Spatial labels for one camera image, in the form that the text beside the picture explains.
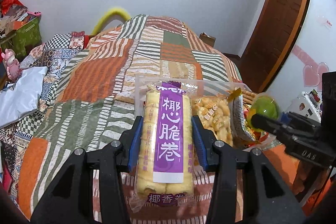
pile of clutter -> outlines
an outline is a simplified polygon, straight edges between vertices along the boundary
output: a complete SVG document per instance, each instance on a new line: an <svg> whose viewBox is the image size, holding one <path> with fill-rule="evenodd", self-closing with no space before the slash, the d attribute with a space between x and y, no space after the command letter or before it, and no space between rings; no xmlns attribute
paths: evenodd
<svg viewBox="0 0 336 224"><path fill-rule="evenodd" d="M40 12L29 12L19 0L2 0L0 5L0 62L1 52L12 49L19 60L41 42Z"/></svg>

green storage bin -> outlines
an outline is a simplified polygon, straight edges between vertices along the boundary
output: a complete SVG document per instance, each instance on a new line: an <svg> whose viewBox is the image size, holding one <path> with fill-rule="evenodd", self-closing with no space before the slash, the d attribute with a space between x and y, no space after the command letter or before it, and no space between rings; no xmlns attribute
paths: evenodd
<svg viewBox="0 0 336 224"><path fill-rule="evenodd" d="M1 50L11 48L16 58L23 60L27 56L26 46L34 47L41 42L39 18L36 17L17 30L11 31L6 37L0 39Z"/></svg>

brown door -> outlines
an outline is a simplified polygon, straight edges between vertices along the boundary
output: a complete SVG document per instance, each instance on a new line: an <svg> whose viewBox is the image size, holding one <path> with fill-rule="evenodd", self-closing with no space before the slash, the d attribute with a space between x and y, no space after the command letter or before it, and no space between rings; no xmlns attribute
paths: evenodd
<svg viewBox="0 0 336 224"><path fill-rule="evenodd" d="M241 57L243 82L261 92L265 79L278 61L298 18L302 0L268 0Z"/></svg>

red plastic bag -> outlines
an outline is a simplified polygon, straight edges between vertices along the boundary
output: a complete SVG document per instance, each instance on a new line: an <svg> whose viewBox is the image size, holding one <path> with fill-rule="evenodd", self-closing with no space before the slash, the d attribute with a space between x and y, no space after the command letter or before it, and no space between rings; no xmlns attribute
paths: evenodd
<svg viewBox="0 0 336 224"><path fill-rule="evenodd" d="M17 4L17 5L23 6L23 4L19 0L3 0L1 2L1 12L2 12L2 14L5 15L8 12L9 8L13 4Z"/></svg>

pink pig toy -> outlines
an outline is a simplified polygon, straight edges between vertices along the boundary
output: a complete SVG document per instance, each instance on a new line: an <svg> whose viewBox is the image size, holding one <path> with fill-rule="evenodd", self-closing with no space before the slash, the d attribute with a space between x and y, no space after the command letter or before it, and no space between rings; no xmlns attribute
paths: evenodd
<svg viewBox="0 0 336 224"><path fill-rule="evenodd" d="M15 58L15 52L11 49L5 49L5 52L1 54L1 57L5 60L5 64L7 66L8 78L12 82L15 82L21 74L20 63Z"/></svg>

